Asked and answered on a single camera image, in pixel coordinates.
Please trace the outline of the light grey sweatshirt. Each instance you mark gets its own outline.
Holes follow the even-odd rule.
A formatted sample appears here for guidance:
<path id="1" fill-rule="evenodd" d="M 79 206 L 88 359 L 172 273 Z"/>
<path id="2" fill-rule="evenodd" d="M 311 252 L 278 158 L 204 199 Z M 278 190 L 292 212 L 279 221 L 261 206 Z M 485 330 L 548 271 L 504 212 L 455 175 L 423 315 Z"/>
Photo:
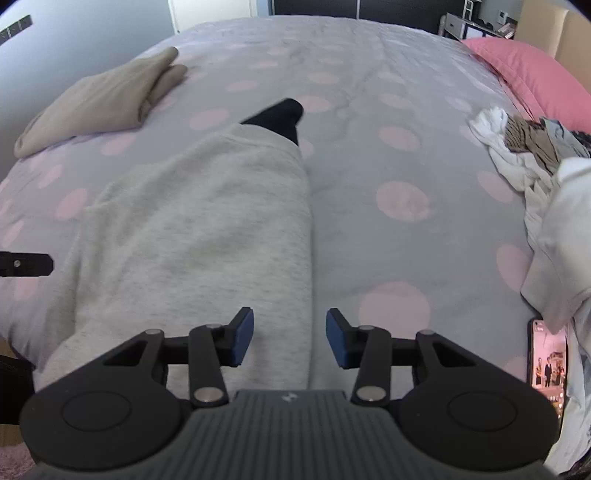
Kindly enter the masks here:
<path id="1" fill-rule="evenodd" d="M 145 330 L 184 336 L 254 314 L 230 391 L 303 389 L 311 363 L 311 207 L 287 99 L 112 182 L 56 274 L 44 388 Z"/>

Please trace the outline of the smartphone with lit screen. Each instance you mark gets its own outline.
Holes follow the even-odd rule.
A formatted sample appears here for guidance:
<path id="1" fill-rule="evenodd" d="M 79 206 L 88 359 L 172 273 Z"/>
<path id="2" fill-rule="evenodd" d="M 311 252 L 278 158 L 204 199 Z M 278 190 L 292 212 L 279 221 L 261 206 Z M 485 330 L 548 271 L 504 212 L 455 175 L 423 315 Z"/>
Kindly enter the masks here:
<path id="1" fill-rule="evenodd" d="M 553 405 L 562 427 L 568 371 L 567 335 L 553 334 L 541 319 L 532 319 L 528 331 L 528 382 Z"/>

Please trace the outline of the white garment pile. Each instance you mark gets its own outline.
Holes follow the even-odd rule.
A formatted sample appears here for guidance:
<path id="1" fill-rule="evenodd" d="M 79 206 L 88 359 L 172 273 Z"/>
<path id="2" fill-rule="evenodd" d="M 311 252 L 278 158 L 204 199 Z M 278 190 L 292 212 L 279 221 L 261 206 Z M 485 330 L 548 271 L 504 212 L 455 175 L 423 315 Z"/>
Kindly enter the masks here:
<path id="1" fill-rule="evenodd" d="M 533 154 L 507 148 L 508 120 L 505 110 L 494 107 L 468 125 L 497 171 L 525 196 L 533 259 L 521 293 L 552 332 L 567 333 L 566 412 L 546 459 L 553 472 L 565 473 L 590 450 L 590 161 L 567 157 L 549 173 Z"/>

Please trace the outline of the polka dot bed cover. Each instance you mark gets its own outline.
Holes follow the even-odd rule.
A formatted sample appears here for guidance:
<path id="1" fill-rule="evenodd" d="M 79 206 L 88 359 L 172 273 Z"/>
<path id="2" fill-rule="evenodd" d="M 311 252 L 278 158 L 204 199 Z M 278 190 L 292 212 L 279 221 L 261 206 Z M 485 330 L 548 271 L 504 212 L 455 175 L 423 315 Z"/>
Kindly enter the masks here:
<path id="1" fill-rule="evenodd" d="M 133 168 L 293 99 L 304 110 L 312 323 L 308 385 L 290 389 L 353 387 L 325 336 L 332 308 L 398 338 L 432 330 L 526 379 L 524 200 L 468 125 L 512 106 L 490 68 L 459 42 L 345 18 L 211 23 L 135 59 L 167 47 L 187 73 L 141 127 L 55 144 L 19 159 L 1 183 L 2 248 L 54 261 L 49 276 L 1 282 L 1 334 L 33 378 L 85 208 Z"/>

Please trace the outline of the folded beige garment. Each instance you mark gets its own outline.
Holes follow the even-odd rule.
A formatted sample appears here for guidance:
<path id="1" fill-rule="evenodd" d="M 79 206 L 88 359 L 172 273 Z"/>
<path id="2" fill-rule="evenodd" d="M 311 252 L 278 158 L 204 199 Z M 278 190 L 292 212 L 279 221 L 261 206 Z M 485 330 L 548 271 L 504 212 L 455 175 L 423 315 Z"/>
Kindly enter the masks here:
<path id="1" fill-rule="evenodd" d="M 175 88 L 187 67 L 167 47 L 101 74 L 80 79 L 26 126 L 14 145 L 26 158 L 78 136 L 139 128 L 159 101 Z"/>

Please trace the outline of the brown patterned garment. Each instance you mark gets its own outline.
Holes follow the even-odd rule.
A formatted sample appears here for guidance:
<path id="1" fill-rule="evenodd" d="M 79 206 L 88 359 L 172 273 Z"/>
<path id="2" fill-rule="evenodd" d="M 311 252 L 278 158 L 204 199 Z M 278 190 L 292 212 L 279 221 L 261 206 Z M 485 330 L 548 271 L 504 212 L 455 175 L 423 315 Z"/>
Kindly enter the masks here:
<path id="1" fill-rule="evenodd" d="M 549 174 L 555 174 L 560 157 L 546 128 L 537 122 L 509 116 L 504 133 L 504 144 L 512 153 L 532 153 L 537 164 Z"/>

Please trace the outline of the light blue grey garment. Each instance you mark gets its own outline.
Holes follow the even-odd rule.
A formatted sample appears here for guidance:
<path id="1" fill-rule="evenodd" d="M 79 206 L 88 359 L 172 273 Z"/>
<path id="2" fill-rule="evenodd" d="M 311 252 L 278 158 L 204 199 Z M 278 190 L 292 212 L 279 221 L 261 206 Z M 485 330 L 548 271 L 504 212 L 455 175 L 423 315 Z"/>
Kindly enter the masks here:
<path id="1" fill-rule="evenodd" d="M 541 124 L 544 126 L 556 152 L 556 156 L 560 161 L 567 158 L 590 157 L 588 149 L 558 120 L 543 117 Z"/>

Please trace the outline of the pink pillow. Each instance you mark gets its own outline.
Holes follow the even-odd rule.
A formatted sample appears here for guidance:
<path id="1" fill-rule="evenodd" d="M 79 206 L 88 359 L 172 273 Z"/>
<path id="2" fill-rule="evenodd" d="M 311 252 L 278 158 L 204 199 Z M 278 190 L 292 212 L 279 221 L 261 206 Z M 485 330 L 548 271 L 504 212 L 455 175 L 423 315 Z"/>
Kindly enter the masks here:
<path id="1" fill-rule="evenodd" d="M 463 44 L 500 75 L 532 117 L 590 131 L 590 93 L 554 58 L 527 43 L 495 37 Z"/>

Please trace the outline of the bedside table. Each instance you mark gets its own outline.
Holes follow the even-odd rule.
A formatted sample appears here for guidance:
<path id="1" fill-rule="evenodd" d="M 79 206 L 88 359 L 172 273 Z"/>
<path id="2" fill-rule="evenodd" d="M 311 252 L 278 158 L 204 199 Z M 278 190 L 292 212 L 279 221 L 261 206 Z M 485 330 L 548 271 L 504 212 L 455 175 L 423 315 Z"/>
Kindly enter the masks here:
<path id="1" fill-rule="evenodd" d="M 516 24 L 509 22 L 498 30 L 492 30 L 478 22 L 473 22 L 452 13 L 447 13 L 441 18 L 438 35 L 446 38 L 453 38 L 458 41 L 485 37 L 512 40 L 516 33 L 516 27 Z"/>

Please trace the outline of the cream padded headboard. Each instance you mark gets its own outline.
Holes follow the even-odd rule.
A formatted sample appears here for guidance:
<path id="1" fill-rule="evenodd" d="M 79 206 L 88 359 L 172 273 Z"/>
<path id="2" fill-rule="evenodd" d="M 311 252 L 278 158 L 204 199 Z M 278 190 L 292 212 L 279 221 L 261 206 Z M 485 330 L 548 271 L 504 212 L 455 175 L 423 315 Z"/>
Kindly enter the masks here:
<path id="1" fill-rule="evenodd" d="M 515 39 L 567 68 L 590 67 L 590 21 L 566 1 L 525 0 Z"/>

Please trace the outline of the black wardrobe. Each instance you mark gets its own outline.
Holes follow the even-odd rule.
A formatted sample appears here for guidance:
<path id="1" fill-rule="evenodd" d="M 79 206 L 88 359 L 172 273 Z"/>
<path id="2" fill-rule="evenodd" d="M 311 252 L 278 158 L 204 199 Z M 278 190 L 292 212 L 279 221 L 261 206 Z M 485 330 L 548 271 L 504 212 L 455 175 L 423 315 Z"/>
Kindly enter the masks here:
<path id="1" fill-rule="evenodd" d="M 348 1 L 348 0 L 311 0 L 311 1 L 270 1 L 270 13 L 274 15 L 315 15 L 356 19 L 377 20 L 386 22 L 388 19 L 398 20 L 403 17 L 420 20 L 435 18 L 451 12 L 460 14 L 463 1 L 446 0 L 386 0 L 386 1 Z"/>

